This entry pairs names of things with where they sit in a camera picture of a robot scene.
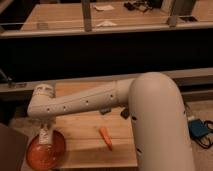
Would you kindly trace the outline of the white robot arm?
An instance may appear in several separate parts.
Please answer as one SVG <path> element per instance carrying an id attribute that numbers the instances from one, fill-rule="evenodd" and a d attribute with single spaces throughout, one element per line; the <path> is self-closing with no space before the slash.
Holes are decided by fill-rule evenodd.
<path id="1" fill-rule="evenodd" d="M 47 120 L 118 106 L 129 110 L 138 171 L 196 171 L 182 95 L 163 73 L 147 72 L 61 97 L 40 84 L 27 112 Z"/>

